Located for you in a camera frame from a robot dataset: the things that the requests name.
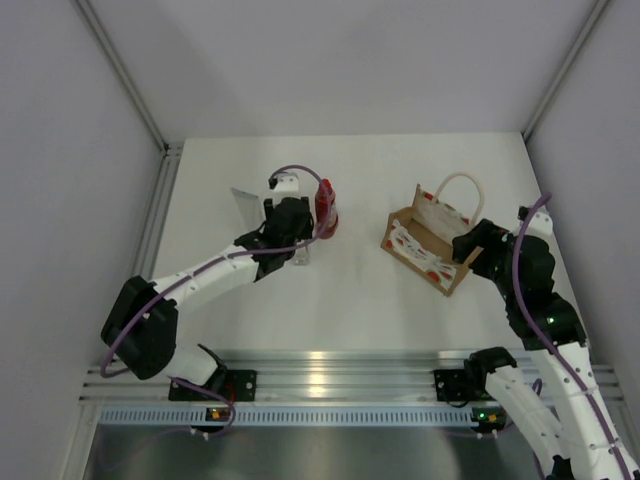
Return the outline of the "clear bottle grey cap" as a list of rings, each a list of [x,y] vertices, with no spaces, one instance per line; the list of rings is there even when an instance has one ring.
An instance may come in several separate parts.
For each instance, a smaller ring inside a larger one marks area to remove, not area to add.
[[[310,264],[310,249],[308,246],[299,248],[294,252],[292,262],[295,266],[307,266]]]

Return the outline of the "red capped bottle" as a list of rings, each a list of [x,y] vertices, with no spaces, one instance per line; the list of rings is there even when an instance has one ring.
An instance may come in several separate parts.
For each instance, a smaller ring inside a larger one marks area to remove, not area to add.
[[[337,230],[339,215],[336,207],[336,195],[331,182],[324,178],[315,195],[316,232],[321,239],[329,239]]]

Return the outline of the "silver tube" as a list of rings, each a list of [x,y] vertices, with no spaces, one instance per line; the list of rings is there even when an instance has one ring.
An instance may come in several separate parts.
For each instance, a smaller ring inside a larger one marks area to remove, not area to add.
[[[247,230],[257,229],[263,220],[260,197],[235,187],[231,187],[230,191],[236,202],[245,228]]]

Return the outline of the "canvas watermelon print bag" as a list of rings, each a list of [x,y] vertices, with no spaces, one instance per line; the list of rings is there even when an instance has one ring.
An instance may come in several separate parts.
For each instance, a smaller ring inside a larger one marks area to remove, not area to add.
[[[470,216],[441,199],[445,187],[458,177],[470,180],[478,194],[477,206]],[[453,258],[453,239],[476,226],[484,203],[483,186],[470,173],[450,174],[433,193],[418,185],[412,204],[389,215],[381,248],[441,294],[450,297],[482,251],[480,247],[474,247],[466,259],[456,260]]]

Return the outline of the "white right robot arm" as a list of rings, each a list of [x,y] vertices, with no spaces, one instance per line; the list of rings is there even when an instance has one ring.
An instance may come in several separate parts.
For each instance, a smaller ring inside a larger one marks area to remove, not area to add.
[[[503,347],[472,353],[467,389],[491,397],[527,440],[547,479],[636,479],[639,465],[624,446],[590,362],[574,307],[557,292],[555,259],[539,237],[518,237],[489,220],[452,241],[452,258],[492,281],[508,324],[550,395],[546,406]]]

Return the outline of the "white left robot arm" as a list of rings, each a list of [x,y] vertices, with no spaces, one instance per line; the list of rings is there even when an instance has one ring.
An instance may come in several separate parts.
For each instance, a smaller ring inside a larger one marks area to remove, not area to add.
[[[112,378],[130,372],[139,380],[178,378],[191,383],[204,399],[219,397],[226,386],[226,366],[210,348],[183,344],[179,328],[219,296],[282,268],[295,248],[312,238],[313,230],[309,200],[287,197],[267,209],[257,229],[211,259],[160,279],[129,278],[100,334],[109,347],[107,358],[118,357],[125,368],[110,371],[104,363],[101,375]]]

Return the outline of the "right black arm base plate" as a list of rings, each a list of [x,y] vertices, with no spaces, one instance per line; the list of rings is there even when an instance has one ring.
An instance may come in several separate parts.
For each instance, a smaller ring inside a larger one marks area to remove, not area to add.
[[[489,396],[464,369],[438,369],[433,372],[437,400],[455,408],[486,401]]]

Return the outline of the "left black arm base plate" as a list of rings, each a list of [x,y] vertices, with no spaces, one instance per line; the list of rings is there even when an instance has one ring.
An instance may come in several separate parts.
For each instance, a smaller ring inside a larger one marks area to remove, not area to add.
[[[216,373],[201,389],[216,393],[230,403],[252,402],[256,394],[257,372],[255,370],[231,369],[224,373]],[[192,388],[171,382],[168,399],[178,402],[213,401],[210,395],[205,395]]]

